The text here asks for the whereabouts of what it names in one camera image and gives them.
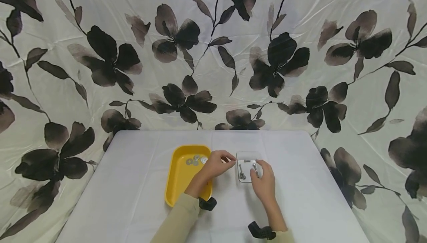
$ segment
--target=person's right hand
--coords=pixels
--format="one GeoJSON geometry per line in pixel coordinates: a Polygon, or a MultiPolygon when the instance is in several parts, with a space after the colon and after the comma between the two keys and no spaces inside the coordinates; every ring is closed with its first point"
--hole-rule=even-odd
{"type": "Polygon", "coordinates": [[[262,167],[262,177],[258,178],[254,169],[251,169],[252,187],[262,204],[266,205],[276,201],[276,183],[273,169],[263,160],[256,160],[262,167]]]}

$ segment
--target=black wrist strap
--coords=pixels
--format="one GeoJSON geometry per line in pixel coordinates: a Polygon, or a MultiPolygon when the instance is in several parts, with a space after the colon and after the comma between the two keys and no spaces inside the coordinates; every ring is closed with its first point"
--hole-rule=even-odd
{"type": "Polygon", "coordinates": [[[252,234],[252,237],[255,238],[267,238],[268,240],[273,240],[276,237],[276,233],[273,232],[271,227],[266,226],[263,228],[259,228],[256,221],[253,221],[248,225],[248,229],[252,234]]]}

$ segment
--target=clear plastic tray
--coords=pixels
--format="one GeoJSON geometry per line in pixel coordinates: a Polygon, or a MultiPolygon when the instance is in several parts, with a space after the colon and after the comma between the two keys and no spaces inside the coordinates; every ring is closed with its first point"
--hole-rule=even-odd
{"type": "Polygon", "coordinates": [[[262,168],[256,163],[256,160],[261,158],[261,154],[255,151],[239,151],[236,153],[239,182],[252,183],[251,169],[258,173],[258,177],[262,176],[262,168]]]}

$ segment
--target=person's left hand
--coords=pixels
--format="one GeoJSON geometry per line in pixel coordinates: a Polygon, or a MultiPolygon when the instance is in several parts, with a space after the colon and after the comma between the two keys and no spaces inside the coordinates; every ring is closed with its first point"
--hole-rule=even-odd
{"type": "Polygon", "coordinates": [[[206,180],[220,176],[236,164],[236,158],[226,150],[215,150],[200,170],[199,174],[206,180]]]}

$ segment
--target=leaf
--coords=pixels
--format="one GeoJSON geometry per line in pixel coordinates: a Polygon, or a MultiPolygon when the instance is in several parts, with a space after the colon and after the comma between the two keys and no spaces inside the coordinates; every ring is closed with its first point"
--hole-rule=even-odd
{"type": "Polygon", "coordinates": [[[360,57],[357,59],[356,65],[354,66],[354,75],[353,75],[353,80],[355,81],[357,78],[359,78],[360,73],[363,70],[363,60],[364,58],[360,57]]]}
{"type": "Polygon", "coordinates": [[[126,21],[131,26],[131,30],[136,38],[136,42],[140,45],[140,47],[144,47],[145,36],[150,29],[151,23],[145,24],[143,20],[141,20],[138,16],[130,16],[125,14],[126,21]]]}
{"type": "Polygon", "coordinates": [[[412,0],[409,0],[409,6],[408,6],[408,23],[407,28],[410,35],[410,38],[412,38],[412,34],[414,33],[415,24],[417,22],[417,11],[415,9],[415,4],[412,0]]]}
{"type": "Polygon", "coordinates": [[[114,100],[113,102],[109,103],[109,105],[112,107],[120,107],[120,106],[123,106],[124,104],[126,104],[126,103],[123,103],[123,102],[118,101],[118,100],[114,100]]]}
{"type": "Polygon", "coordinates": [[[236,64],[234,63],[234,58],[230,54],[228,54],[227,49],[225,49],[222,46],[218,46],[218,52],[225,66],[231,69],[236,68],[236,64]]]}
{"type": "Polygon", "coordinates": [[[224,45],[226,43],[231,43],[231,42],[232,42],[232,40],[228,39],[227,36],[221,36],[221,37],[218,37],[216,39],[213,39],[211,41],[211,43],[208,44],[208,47],[209,46],[222,46],[222,45],[224,45]]]}
{"type": "Polygon", "coordinates": [[[47,61],[39,61],[37,63],[37,65],[39,65],[39,67],[41,69],[44,69],[45,71],[47,71],[48,73],[52,74],[53,76],[65,80],[67,78],[69,78],[70,76],[67,74],[67,72],[65,72],[64,69],[62,69],[60,66],[56,66],[51,64],[50,62],[47,61]]]}
{"type": "Polygon", "coordinates": [[[418,240],[420,239],[420,231],[408,206],[405,206],[405,211],[402,214],[402,223],[405,228],[406,242],[418,243],[418,240]]]}
{"type": "Polygon", "coordinates": [[[83,13],[82,7],[81,6],[76,7],[76,10],[74,11],[74,18],[76,19],[76,22],[79,25],[82,21],[82,13],[83,13]]]}
{"type": "Polygon", "coordinates": [[[233,12],[235,9],[236,9],[236,7],[232,5],[228,9],[224,10],[224,12],[221,14],[221,17],[219,18],[218,24],[224,24],[228,20],[230,20],[231,15],[233,15],[233,12]]]}
{"type": "Polygon", "coordinates": [[[261,106],[260,106],[260,105],[257,105],[257,104],[248,105],[248,108],[252,108],[252,109],[260,108],[260,107],[261,107],[261,106]]]}
{"type": "Polygon", "coordinates": [[[80,30],[80,28],[77,25],[76,19],[74,18],[73,13],[68,9],[68,7],[64,4],[62,0],[55,0],[56,4],[59,6],[59,8],[64,12],[65,18],[73,24],[74,27],[80,30]]]}
{"type": "Polygon", "coordinates": [[[36,47],[30,50],[27,55],[27,60],[25,62],[25,71],[28,72],[29,69],[33,66],[34,63],[40,60],[47,52],[47,49],[42,49],[36,47]]]}
{"type": "Polygon", "coordinates": [[[10,12],[10,15],[6,18],[6,26],[12,37],[20,34],[22,31],[22,20],[19,10],[14,9],[10,12]]]}
{"type": "Polygon", "coordinates": [[[393,119],[393,120],[390,121],[390,124],[397,124],[397,123],[400,123],[400,122],[403,122],[403,121],[404,121],[404,119],[393,119]]]}
{"type": "Polygon", "coordinates": [[[196,2],[197,7],[200,9],[200,11],[205,14],[206,16],[210,17],[212,21],[214,21],[214,19],[212,18],[212,15],[208,9],[208,7],[206,6],[206,4],[202,1],[202,0],[193,0],[194,2],[196,2]]]}
{"type": "Polygon", "coordinates": [[[130,118],[132,117],[132,112],[129,110],[129,108],[126,108],[126,115],[130,118]]]}
{"type": "Polygon", "coordinates": [[[274,18],[274,5],[273,3],[271,3],[268,9],[268,20],[267,20],[267,32],[269,35],[273,27],[273,18],[274,18]]]}
{"type": "Polygon", "coordinates": [[[278,18],[276,18],[276,21],[273,23],[272,30],[275,30],[285,17],[286,17],[286,14],[281,14],[278,18]]]}
{"type": "Polygon", "coordinates": [[[378,177],[377,173],[368,165],[364,164],[363,169],[365,169],[368,176],[377,184],[381,184],[380,178],[378,177]]]}
{"type": "Polygon", "coordinates": [[[394,106],[399,100],[399,96],[400,96],[399,83],[400,83],[400,74],[399,72],[394,71],[391,74],[390,81],[388,82],[388,86],[385,91],[385,102],[387,103],[387,106],[390,110],[394,108],[394,106]]]}
{"type": "Polygon", "coordinates": [[[395,70],[398,70],[400,72],[404,72],[410,75],[415,75],[414,72],[414,66],[409,63],[408,61],[393,61],[391,63],[388,63],[385,65],[388,68],[393,68],[395,70]]]}
{"type": "Polygon", "coordinates": [[[371,186],[365,187],[364,189],[361,189],[360,193],[365,195],[370,195],[370,194],[373,194],[374,191],[375,191],[375,186],[371,185],[371,186]]]}
{"type": "Polygon", "coordinates": [[[382,127],[384,127],[385,119],[387,119],[387,117],[377,119],[365,132],[360,133],[358,135],[373,133],[380,130],[382,127]]]}
{"type": "Polygon", "coordinates": [[[15,100],[15,102],[18,102],[19,105],[21,105],[24,108],[33,110],[33,111],[37,111],[40,113],[44,113],[43,110],[40,109],[39,106],[37,106],[36,104],[34,104],[33,102],[31,102],[28,98],[23,97],[23,96],[17,96],[17,95],[12,95],[11,96],[13,100],[15,100]]]}
{"type": "Polygon", "coordinates": [[[231,94],[230,96],[233,94],[234,90],[236,89],[236,87],[239,85],[239,78],[237,74],[234,74],[233,80],[231,80],[231,94]]]}

